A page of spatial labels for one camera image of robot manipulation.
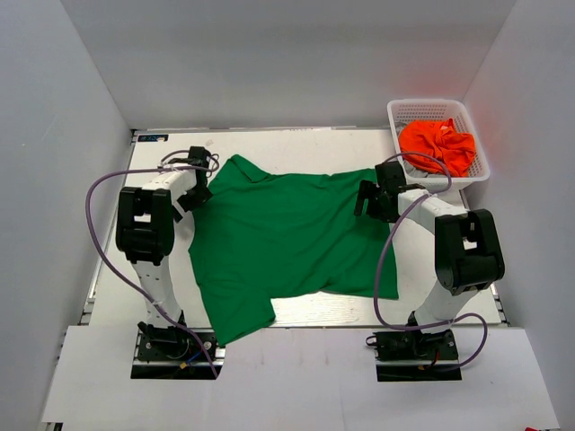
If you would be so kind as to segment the green t-shirt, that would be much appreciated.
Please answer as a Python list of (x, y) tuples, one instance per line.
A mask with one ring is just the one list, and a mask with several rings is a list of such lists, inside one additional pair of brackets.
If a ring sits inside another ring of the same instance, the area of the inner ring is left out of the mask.
[[(193, 214), (190, 261), (217, 341), (228, 344), (275, 321), (273, 301), (319, 291), (373, 297), (388, 224), (354, 216), (358, 186), (372, 169), (272, 174), (241, 155), (209, 183)], [(379, 297), (399, 296), (387, 252)]]

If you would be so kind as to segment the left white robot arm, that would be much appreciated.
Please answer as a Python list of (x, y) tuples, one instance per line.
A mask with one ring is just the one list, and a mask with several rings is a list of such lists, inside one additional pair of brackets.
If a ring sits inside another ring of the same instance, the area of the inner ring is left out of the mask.
[(212, 197), (207, 174), (206, 167), (180, 165), (141, 187), (127, 186), (119, 193), (116, 246), (132, 265), (137, 287), (147, 300), (146, 323), (168, 328), (158, 345), (171, 358), (188, 352), (190, 336), (173, 327), (183, 325), (185, 317), (173, 290), (169, 256), (176, 240), (175, 226)]

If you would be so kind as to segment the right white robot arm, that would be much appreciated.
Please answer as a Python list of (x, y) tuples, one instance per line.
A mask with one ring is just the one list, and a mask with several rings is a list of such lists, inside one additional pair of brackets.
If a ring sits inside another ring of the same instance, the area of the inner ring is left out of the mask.
[[(409, 184), (400, 163), (376, 166), (376, 181), (362, 180), (354, 215), (367, 214), (393, 227), (376, 264), (373, 305), (379, 322), (389, 330), (409, 331), (407, 350), (424, 358), (438, 347), (436, 333), (471, 317), (459, 313), (479, 292), (503, 278), (505, 263), (493, 215), (486, 209), (454, 206), (420, 184)], [(383, 264), (401, 223), (411, 220), (434, 236), (435, 285), (412, 313), (413, 324), (385, 321), (379, 309)]]

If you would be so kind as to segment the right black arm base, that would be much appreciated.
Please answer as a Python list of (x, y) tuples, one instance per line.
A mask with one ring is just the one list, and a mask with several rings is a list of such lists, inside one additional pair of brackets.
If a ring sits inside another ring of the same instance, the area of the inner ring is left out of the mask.
[(462, 380), (452, 330), (378, 331), (366, 338), (375, 350), (379, 383), (456, 382)]

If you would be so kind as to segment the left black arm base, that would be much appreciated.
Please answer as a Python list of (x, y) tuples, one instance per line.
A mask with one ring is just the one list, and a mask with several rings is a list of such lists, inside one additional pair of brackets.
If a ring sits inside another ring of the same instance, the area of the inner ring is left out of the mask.
[(175, 327), (138, 325), (130, 378), (133, 380), (215, 380), (225, 359), (225, 349), (212, 330), (189, 332)]

